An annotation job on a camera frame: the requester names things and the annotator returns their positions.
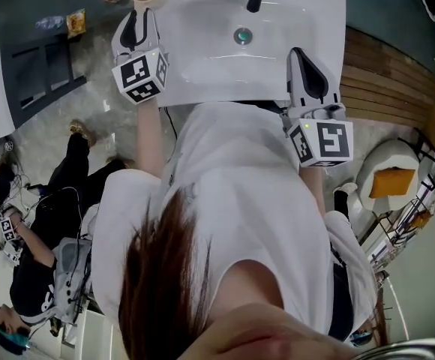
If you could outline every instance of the shoe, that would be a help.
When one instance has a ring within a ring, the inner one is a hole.
[[[124,167],[126,168],[126,170],[129,170],[129,169],[134,168],[136,166],[136,162],[134,160],[123,159],[122,157],[120,157],[118,155],[108,157],[106,159],[106,164],[109,164],[111,161],[114,161],[114,160],[122,161],[122,163],[124,163]]]
[[[342,184],[340,187],[335,188],[332,193],[334,194],[336,191],[343,191],[349,196],[350,194],[353,194],[358,189],[358,185],[356,183],[346,183]]]
[[[424,4],[424,8],[426,8],[427,15],[429,16],[429,18],[431,20],[433,20],[435,22],[435,14],[429,10],[428,4],[426,3],[426,0],[421,0],[421,1],[422,1],[422,4]]]
[[[96,144],[95,135],[79,120],[73,120],[69,126],[72,134],[80,134],[84,139],[88,140],[89,148]]]

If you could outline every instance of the white sink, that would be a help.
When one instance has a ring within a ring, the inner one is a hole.
[[[160,106],[205,101],[289,100],[287,55],[301,47],[316,53],[341,79],[346,0],[166,0],[155,11],[161,43],[169,53]],[[234,40],[239,28],[252,41]]]

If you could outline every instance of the sink drain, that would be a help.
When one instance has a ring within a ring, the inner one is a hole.
[[[249,44],[253,40],[253,32],[247,28],[238,28],[234,32],[234,41],[239,45]]]

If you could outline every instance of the glasses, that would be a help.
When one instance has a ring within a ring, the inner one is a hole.
[[[435,360],[435,338],[409,340],[374,348],[352,360]]]

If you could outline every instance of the wooden slat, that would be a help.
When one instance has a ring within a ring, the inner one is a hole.
[[[416,100],[415,98],[410,96],[406,96],[405,94],[392,91],[391,89],[380,87],[378,85],[373,84],[372,82],[363,82],[356,79],[350,79],[349,77],[342,77],[340,80],[340,84],[341,87],[349,86],[349,87],[364,89],[366,91],[376,92],[385,96],[389,96],[390,98],[397,98],[398,100],[402,100],[406,103],[410,103],[424,109],[429,108],[429,105],[423,103],[422,101]]]
[[[351,118],[374,120],[376,122],[387,122],[393,124],[407,125],[408,127],[422,128],[420,121],[410,120],[399,116],[388,115],[380,112],[372,112],[363,109],[347,108],[346,114]]]
[[[393,79],[381,76],[378,73],[370,72],[368,70],[362,70],[356,67],[350,67],[349,65],[344,65],[343,76],[349,77],[350,79],[354,80],[360,80],[365,83],[372,83],[376,86],[381,86],[383,88],[399,92],[402,95],[410,96],[411,98],[416,99],[417,101],[425,103],[429,106],[435,104],[435,99],[419,91],[416,91],[414,88],[404,85],[402,82],[394,81]]]
[[[414,112],[406,111],[404,109],[394,108],[385,104],[373,103],[372,101],[359,100],[352,97],[341,96],[341,101],[346,108],[354,108],[357,110],[367,110],[371,112],[384,113],[393,116],[399,116],[405,119],[414,120],[424,123],[426,121],[425,115],[419,115]]]
[[[361,45],[367,47],[374,47],[381,49],[386,55],[392,57],[393,59],[398,60],[399,62],[404,63],[408,67],[416,70],[423,76],[426,76],[430,80],[434,80],[435,76],[428,69],[420,65],[416,60],[413,60],[407,55],[404,55],[402,52],[398,51],[392,46],[382,43],[381,41],[375,39],[374,37],[368,36],[360,31],[356,31],[350,27],[346,28],[346,39],[350,41],[354,41]]]
[[[401,73],[399,70],[393,70],[382,62],[372,61],[359,55],[353,55],[346,52],[344,54],[344,64],[380,74],[384,77],[388,77],[396,82],[411,87],[417,92],[421,92],[430,98],[435,98],[435,88],[429,88],[422,82],[419,82],[416,79]]]
[[[430,79],[429,77],[419,73],[416,69],[409,67],[402,61],[397,60],[396,58],[392,58],[389,55],[386,55],[381,47],[379,49],[375,47],[370,48],[368,46],[363,46],[360,43],[356,43],[351,40],[346,40],[345,51],[346,53],[358,55],[363,58],[378,62],[381,65],[385,65],[387,71],[397,71],[401,74],[404,74],[406,75],[407,78],[412,79],[412,81],[421,83],[422,85],[429,88],[432,92],[435,92],[435,76],[433,76],[433,78]]]
[[[340,87],[340,94],[342,97],[355,98],[359,100],[371,101],[373,103],[384,104],[390,107],[406,110],[418,115],[426,116],[429,110],[416,106],[404,100],[399,100],[394,97],[386,96],[376,92],[366,91],[365,89],[353,88],[346,85]]]

